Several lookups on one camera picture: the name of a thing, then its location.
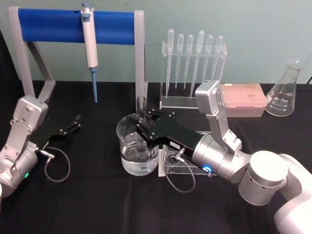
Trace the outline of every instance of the glass flask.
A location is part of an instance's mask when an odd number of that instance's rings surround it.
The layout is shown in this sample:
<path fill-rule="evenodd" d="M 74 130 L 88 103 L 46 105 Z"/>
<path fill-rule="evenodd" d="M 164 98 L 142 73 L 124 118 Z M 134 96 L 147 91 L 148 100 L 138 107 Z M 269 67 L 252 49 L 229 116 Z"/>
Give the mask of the glass flask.
<path fill-rule="evenodd" d="M 281 79 L 266 95 L 267 107 L 265 110 L 271 115 L 284 117 L 294 110 L 297 77 L 303 68 L 303 62 L 290 59 Z"/>

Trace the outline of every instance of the water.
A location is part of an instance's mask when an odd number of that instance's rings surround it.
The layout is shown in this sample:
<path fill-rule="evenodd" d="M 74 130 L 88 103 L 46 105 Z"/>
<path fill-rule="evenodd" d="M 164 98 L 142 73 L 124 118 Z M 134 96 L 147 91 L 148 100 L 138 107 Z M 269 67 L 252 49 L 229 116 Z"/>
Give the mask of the water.
<path fill-rule="evenodd" d="M 138 133 L 131 133 L 121 142 L 121 162 L 124 169 L 135 176 L 151 173 L 158 164 L 158 146 L 149 148 Z"/>

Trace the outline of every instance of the acrylic pipette rack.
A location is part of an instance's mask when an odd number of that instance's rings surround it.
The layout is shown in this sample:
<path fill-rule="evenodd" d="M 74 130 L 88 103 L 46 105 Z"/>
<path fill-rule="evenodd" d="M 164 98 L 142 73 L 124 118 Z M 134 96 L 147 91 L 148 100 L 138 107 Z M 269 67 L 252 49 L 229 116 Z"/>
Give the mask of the acrylic pipette rack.
<path fill-rule="evenodd" d="M 160 75 L 160 103 L 159 108 L 186 108 L 186 109 L 198 109 L 197 102 L 195 98 L 196 88 L 202 83 L 202 74 L 204 67 L 204 60 L 208 56 L 205 50 L 206 37 L 204 41 L 204 45 L 202 47 L 197 76 L 195 81 L 195 88 L 192 93 L 192 97 L 190 98 L 191 92 L 191 83 L 193 78 L 194 66 L 195 66 L 195 58 L 196 58 L 196 44 L 193 44 L 193 48 L 191 50 L 191 57 L 188 68 L 188 75 L 186 79 L 186 87 L 184 88 L 184 70 L 185 63 L 187 57 L 187 49 L 186 49 L 186 40 L 184 40 L 184 45 L 181 52 L 181 60 L 180 60 L 180 68 L 178 75 L 178 83 L 176 87 L 176 58 L 177 58 L 177 45 L 174 44 L 172 51 L 172 60 L 171 60 L 171 72 L 170 72 L 170 85 L 168 95 L 166 97 L 166 78 L 167 78 L 167 63 L 168 63 L 168 49 L 167 44 L 162 42 L 162 59 L 161 59 L 161 75 Z M 223 43 L 221 46 L 221 50 L 216 54 L 215 52 L 216 46 L 213 45 L 210 51 L 210 56 L 208 59 L 208 66 L 206 70 L 205 80 L 211 79 L 212 75 L 214 79 L 221 80 L 222 73 L 225 65 L 225 60 L 227 57 L 227 48 Z M 214 63 L 214 59 L 218 56 L 216 69 L 214 74 L 212 74 L 212 67 Z"/>

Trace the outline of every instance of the transfer pipette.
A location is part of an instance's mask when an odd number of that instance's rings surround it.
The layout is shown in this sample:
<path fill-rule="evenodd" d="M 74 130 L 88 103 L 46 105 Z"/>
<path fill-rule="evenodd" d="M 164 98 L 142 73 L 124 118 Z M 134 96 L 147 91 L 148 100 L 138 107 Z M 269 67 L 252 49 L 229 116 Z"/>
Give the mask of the transfer pipette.
<path fill-rule="evenodd" d="M 167 80 L 166 80 L 166 98 L 168 95 L 169 84 L 170 84 L 171 57 L 172 57 L 172 49 L 174 48 L 174 36 L 175 36 L 175 31 L 172 28 L 169 29 L 168 40 L 167 40 L 168 65 L 167 65 Z"/>
<path fill-rule="evenodd" d="M 195 66 L 194 66 L 194 73 L 193 73 L 193 79 L 192 79 L 192 85 L 191 85 L 191 93 L 190 98 L 192 97 L 192 93 L 195 87 L 195 81 L 197 76 L 197 69 L 198 69 L 198 63 L 199 63 L 199 57 L 201 49 L 203 48 L 205 38 L 205 32 L 203 30 L 200 30 L 197 36 L 197 43 L 196 43 L 196 59 L 195 59 Z"/>
<path fill-rule="evenodd" d="M 186 56 L 185 70 L 184 70 L 184 88 L 185 88 L 185 84 L 186 84 L 187 72 L 189 70 L 189 64 L 190 64 L 190 57 L 191 57 L 192 48 L 193 48 L 193 35 L 189 34 L 187 36 L 187 42 L 186 42 L 187 56 Z"/>
<path fill-rule="evenodd" d="M 215 78 L 215 69 L 216 69 L 216 64 L 218 63 L 218 58 L 219 58 L 219 53 L 221 51 L 222 42 L 223 42 L 223 36 L 219 35 L 215 44 L 215 58 L 214 58 L 213 70 L 211 72 L 211 79 Z"/>
<path fill-rule="evenodd" d="M 207 42 L 206 42 L 206 48 L 205 48 L 207 57 L 205 58 L 205 61 L 204 61 L 203 76 L 202 76 L 202 79 L 201 79 L 202 83 L 205 80 L 207 66 L 208 66 L 208 59 L 209 59 L 209 56 L 210 56 L 211 48 L 213 46 L 213 41 L 214 41 L 213 35 L 208 35 Z"/>
<path fill-rule="evenodd" d="M 177 79 L 179 78 L 179 69 L 180 69 L 180 60 L 181 60 L 181 54 L 182 54 L 182 48 L 183 48 L 183 40 L 184 40 L 184 35 L 179 34 L 177 36 L 177 56 L 176 56 L 176 67 L 175 67 L 175 88 L 177 84 Z"/>

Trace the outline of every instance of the pipette stand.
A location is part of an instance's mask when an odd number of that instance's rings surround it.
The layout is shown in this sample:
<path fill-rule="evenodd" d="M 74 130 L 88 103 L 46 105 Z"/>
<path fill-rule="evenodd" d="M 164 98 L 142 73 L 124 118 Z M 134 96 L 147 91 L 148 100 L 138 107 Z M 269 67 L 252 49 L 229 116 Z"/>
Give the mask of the pipette stand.
<path fill-rule="evenodd" d="M 97 44 L 135 46 L 136 98 L 146 97 L 148 82 L 144 11 L 95 11 L 94 18 Z M 28 47 L 45 79 L 38 97 L 45 101 L 52 93 L 55 80 L 41 56 L 37 41 L 84 43 L 80 10 L 23 9 L 9 6 L 9 19 L 24 93 L 35 97 Z"/>
<path fill-rule="evenodd" d="M 219 56 L 216 70 L 214 73 L 214 79 L 221 80 L 222 73 L 225 65 L 225 61 L 227 58 L 227 48 L 225 44 L 222 44 L 221 51 L 217 56 Z M 177 88 L 175 88 L 175 81 L 176 81 L 176 57 L 177 57 L 177 48 L 176 44 L 173 46 L 173 53 L 172 53 L 172 62 L 171 62 L 171 73 L 170 73 L 170 86 L 168 96 L 166 97 L 166 76 L 167 76 L 167 62 L 168 62 L 168 49 L 167 44 L 163 41 L 162 42 L 162 58 L 161 58 L 161 74 L 160 74 L 160 102 L 159 108 L 185 108 L 185 109 L 198 109 L 197 102 L 195 98 L 195 90 L 202 82 L 202 73 L 203 73 L 203 65 L 204 60 L 208 56 L 206 51 L 203 47 L 201 50 L 200 58 L 199 58 L 199 65 L 197 70 L 197 77 L 196 77 L 196 84 L 190 98 L 190 91 L 191 91 L 191 82 L 194 72 L 194 65 L 195 65 L 195 58 L 196 58 L 196 49 L 193 46 L 191 51 L 191 58 L 190 64 L 188 69 L 188 75 L 186 80 L 186 88 L 184 89 L 184 69 L 185 69 L 185 61 L 187 56 L 186 44 L 183 45 L 182 53 L 181 53 L 181 61 L 180 61 L 180 68 L 179 68 L 179 76 L 178 76 L 178 84 Z M 210 56 L 208 59 L 208 67 L 206 71 L 206 79 L 211 79 L 211 72 L 212 66 L 214 63 L 214 59 L 216 57 L 215 53 L 215 46 L 212 47 Z"/>

